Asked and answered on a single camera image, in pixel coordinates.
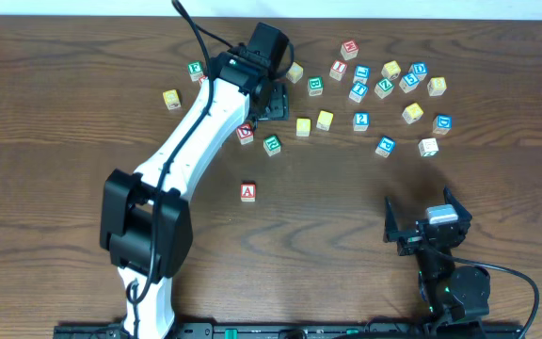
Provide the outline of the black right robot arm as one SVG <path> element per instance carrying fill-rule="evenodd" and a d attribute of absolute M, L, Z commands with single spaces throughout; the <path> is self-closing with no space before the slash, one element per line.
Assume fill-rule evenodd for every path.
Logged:
<path fill-rule="evenodd" d="M 443 189 L 444 204 L 426 209 L 415 227 L 399 230 L 391 202 L 385 200 L 384 241 L 394 242 L 400 256 L 413 255 L 419 266 L 419 287 L 434 321 L 451 325 L 474 321 L 489 312 L 490 276 L 479 266 L 456 266 L 452 249 L 466 238 L 471 213 Z"/>

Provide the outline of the red A block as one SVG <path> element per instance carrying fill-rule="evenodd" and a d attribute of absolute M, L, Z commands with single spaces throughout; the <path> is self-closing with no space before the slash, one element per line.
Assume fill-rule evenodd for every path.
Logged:
<path fill-rule="evenodd" d="M 240 188 L 241 188 L 240 199 L 242 202 L 256 201 L 256 185 L 255 184 L 241 184 Z"/>

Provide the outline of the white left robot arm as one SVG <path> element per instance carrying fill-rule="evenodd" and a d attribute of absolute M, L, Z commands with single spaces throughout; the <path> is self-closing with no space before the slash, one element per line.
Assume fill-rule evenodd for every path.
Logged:
<path fill-rule="evenodd" d="M 239 45 L 211 58 L 209 78 L 163 146 L 133 173 L 116 169 L 106 179 L 100 245 L 124 283 L 128 337 L 164 338 L 171 330 L 172 279 L 193 241 L 193 192 L 239 126 L 287 111 L 279 64 L 291 51 Z"/>

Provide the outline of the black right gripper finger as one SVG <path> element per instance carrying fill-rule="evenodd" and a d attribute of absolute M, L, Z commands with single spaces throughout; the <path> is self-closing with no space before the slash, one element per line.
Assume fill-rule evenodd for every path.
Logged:
<path fill-rule="evenodd" d="M 396 222 L 396 218 L 393 214 L 392 207 L 391 207 L 391 201 L 389 197 L 386 197 L 384 199 L 385 203 L 385 227 L 384 227 L 384 236 L 383 241 L 384 242 L 396 242 L 398 239 L 398 226 Z"/>
<path fill-rule="evenodd" d="M 450 204 L 458 215 L 459 220 L 471 221 L 471 213 L 458 201 L 453 195 L 451 189 L 447 186 L 443 188 L 443 197 L 446 204 Z"/>

